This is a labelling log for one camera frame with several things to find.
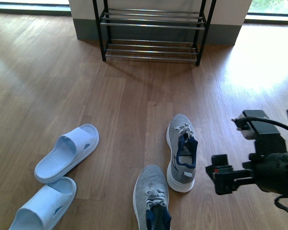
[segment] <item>white shoelace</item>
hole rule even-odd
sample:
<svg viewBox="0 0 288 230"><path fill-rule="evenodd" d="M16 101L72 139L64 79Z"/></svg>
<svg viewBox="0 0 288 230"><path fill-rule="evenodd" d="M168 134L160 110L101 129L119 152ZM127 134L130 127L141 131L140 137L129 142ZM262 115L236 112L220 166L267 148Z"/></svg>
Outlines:
<svg viewBox="0 0 288 230"><path fill-rule="evenodd" d="M175 127L174 129L179 131L179 135L184 135L185 133L187 133L188 139L194 137L194 133L191 131L188 123L185 123L184 126Z"/></svg>
<svg viewBox="0 0 288 230"><path fill-rule="evenodd" d="M164 191L162 189L154 189L153 187L145 192L146 209L151 209L153 206L161 205L166 207Z"/></svg>

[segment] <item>shoe sole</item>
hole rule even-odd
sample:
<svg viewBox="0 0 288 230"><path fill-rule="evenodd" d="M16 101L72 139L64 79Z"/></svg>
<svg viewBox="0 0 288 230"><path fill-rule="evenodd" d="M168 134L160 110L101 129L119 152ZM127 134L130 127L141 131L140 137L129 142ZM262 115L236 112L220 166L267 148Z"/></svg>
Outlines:
<svg viewBox="0 0 288 230"><path fill-rule="evenodd" d="M171 149L171 158L170 158L170 161L169 161L169 164L168 164L168 170L167 170L168 185L169 185L169 187L171 189L173 189L176 192L187 193L193 188L194 180L192 182L190 182L190 183L183 184L183 183L180 183L180 182L176 181L173 178L172 173L171 173L172 147L171 147L171 143L170 143L170 139L169 139L169 126L170 126L170 124L168 125L168 129L167 129L167 143L168 143L169 148Z"/></svg>

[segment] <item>black cable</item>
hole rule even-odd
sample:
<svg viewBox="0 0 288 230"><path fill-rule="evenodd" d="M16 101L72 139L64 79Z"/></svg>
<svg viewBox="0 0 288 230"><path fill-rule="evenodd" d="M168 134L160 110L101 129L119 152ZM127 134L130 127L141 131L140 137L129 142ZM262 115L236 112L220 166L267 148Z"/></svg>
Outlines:
<svg viewBox="0 0 288 230"><path fill-rule="evenodd" d="M243 117L240 119L236 119L235 123L240 123L240 125L243 127L245 125L245 122L250 122L250 121L261 121L261 122L266 122L266 123L270 123L272 125L275 126L279 126L281 128L284 128L286 130L288 130L288 126L286 126L285 124L282 124L278 121L274 121L274 120L270 120L268 118L263 118L263 117L255 117L255 116L247 116L247 117Z"/></svg>
<svg viewBox="0 0 288 230"><path fill-rule="evenodd" d="M287 197L285 197L284 195L279 196L278 198L276 198L276 199L274 200L274 204L275 204L276 207L278 207L278 208L280 208L280 209L285 210L286 212L288 212L288 207L286 207L285 205L283 205L283 204L281 204L281 203L279 202L279 200L282 199L282 198L287 198Z"/></svg>

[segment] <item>slipper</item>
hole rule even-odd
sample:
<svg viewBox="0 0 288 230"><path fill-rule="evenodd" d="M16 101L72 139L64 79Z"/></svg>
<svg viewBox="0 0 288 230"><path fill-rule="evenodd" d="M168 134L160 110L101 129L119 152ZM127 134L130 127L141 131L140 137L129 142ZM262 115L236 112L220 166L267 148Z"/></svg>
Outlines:
<svg viewBox="0 0 288 230"><path fill-rule="evenodd" d="M44 184L57 181L90 155L98 142L98 131L91 124L60 136L54 149L35 167L35 178Z"/></svg>
<svg viewBox="0 0 288 230"><path fill-rule="evenodd" d="M44 185L16 212L9 230L51 230L72 203L77 186L75 181L62 177Z"/></svg>

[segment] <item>shoe rack shelf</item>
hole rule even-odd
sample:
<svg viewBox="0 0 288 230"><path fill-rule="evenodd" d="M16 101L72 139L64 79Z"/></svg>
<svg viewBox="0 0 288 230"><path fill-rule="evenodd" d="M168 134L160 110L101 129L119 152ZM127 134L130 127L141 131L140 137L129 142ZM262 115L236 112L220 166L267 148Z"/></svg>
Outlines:
<svg viewBox="0 0 288 230"><path fill-rule="evenodd" d="M188 61L199 66L206 42L211 18L216 5L212 0L209 15L206 18L204 9L206 0L202 0L200 11L161 11L145 9L112 9L108 0L104 0L104 9L99 15L97 2L93 0L96 25L102 60L107 58L136 58L169 61ZM107 29L104 39L101 27ZM169 30L188 30L194 35L192 41L116 39L112 37L113 26L130 28L157 28Z"/></svg>

